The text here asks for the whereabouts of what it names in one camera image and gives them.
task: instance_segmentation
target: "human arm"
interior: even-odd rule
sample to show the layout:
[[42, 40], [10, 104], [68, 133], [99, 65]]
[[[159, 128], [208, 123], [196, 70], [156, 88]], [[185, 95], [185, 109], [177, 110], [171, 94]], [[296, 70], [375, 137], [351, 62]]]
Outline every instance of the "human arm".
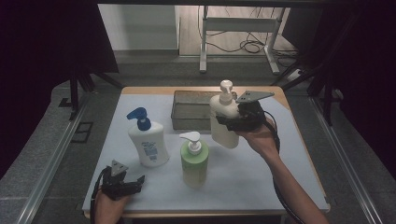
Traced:
[[130, 196], [125, 196], [113, 201], [101, 190], [98, 190], [95, 200], [95, 224], [116, 224], [129, 199]]
[[249, 145], [267, 162], [280, 193], [297, 217], [306, 224], [329, 223], [280, 159], [274, 137], [266, 126], [262, 125], [252, 132], [236, 133], [247, 139]]

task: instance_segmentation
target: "gray carpet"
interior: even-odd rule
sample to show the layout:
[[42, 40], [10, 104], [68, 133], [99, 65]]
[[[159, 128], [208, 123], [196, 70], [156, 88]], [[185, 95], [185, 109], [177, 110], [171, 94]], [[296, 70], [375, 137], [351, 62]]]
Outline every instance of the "gray carpet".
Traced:
[[[121, 63], [120, 73], [111, 74], [127, 86], [218, 86], [223, 79], [234, 85], [268, 85], [276, 77], [261, 59], [210, 59], [204, 75], [200, 74], [196, 58], [138, 59], [136, 63]], [[86, 143], [71, 143], [53, 178], [33, 223], [89, 223], [82, 215], [81, 206], [92, 179], [120, 90], [102, 79], [92, 76], [95, 93], [90, 93], [87, 110], [81, 122], [92, 122], [92, 133]], [[307, 149], [316, 166], [318, 176], [332, 206], [327, 214], [331, 223], [368, 223], [361, 205], [350, 187], [329, 139], [323, 132], [303, 83], [286, 92], [291, 110], [300, 128]], [[0, 181], [0, 223], [12, 223], [29, 196], [35, 181], [43, 170], [49, 154], [56, 147], [68, 123], [70, 108], [58, 107], [62, 98], [68, 98], [68, 83], [53, 91], [53, 100], [45, 117], [35, 130], [11, 169]], [[374, 152], [365, 144], [356, 130], [344, 118], [337, 105], [332, 107], [334, 129], [347, 150], [358, 174], [370, 192], [384, 223], [392, 223], [396, 216], [396, 184]], [[134, 219], [133, 223], [191, 223], [187, 219]], [[212, 220], [212, 223], [266, 223], [264, 217], [241, 220]]]

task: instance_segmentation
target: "bottle cap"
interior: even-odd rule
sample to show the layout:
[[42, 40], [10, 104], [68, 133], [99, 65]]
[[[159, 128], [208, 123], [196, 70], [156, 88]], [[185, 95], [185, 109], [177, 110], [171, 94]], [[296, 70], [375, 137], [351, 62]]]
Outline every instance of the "bottle cap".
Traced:
[[233, 95], [231, 94], [231, 90], [233, 89], [233, 83], [230, 80], [222, 80], [220, 82], [220, 89], [220, 103], [222, 105], [229, 105], [233, 101]]
[[199, 141], [201, 135], [198, 132], [181, 133], [179, 137], [190, 140], [189, 152], [192, 155], [198, 155], [201, 152], [201, 142]]
[[137, 128], [140, 131], [146, 131], [151, 128], [151, 122], [147, 118], [148, 113], [144, 107], [138, 107], [131, 113], [129, 113], [126, 118], [127, 119], [137, 119]]

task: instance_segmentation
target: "bottle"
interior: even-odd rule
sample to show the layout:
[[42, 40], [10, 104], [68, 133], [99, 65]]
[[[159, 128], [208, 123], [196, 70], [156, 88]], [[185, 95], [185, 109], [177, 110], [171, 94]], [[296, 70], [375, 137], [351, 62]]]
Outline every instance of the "bottle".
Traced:
[[216, 116], [228, 119], [239, 117], [238, 105], [233, 98], [231, 90], [233, 83], [230, 80], [223, 80], [220, 83], [221, 93], [210, 99], [210, 131], [212, 138], [220, 145], [227, 148], [235, 148], [239, 144], [239, 136], [228, 131], [227, 126], [219, 124]]
[[188, 140], [180, 149], [184, 183], [191, 188], [199, 188], [206, 180], [209, 147], [200, 140], [198, 132], [181, 133], [179, 137]]
[[137, 119], [137, 125], [129, 129], [140, 163], [147, 167], [159, 166], [169, 161], [163, 138], [163, 126], [150, 121], [144, 107], [138, 107], [127, 115], [127, 119]]

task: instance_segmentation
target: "white wall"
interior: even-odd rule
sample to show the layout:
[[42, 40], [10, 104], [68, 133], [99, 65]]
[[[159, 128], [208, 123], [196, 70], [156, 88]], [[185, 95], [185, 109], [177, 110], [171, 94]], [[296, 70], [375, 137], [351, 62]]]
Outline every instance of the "white wall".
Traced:
[[113, 50], [178, 49], [178, 6], [99, 5]]

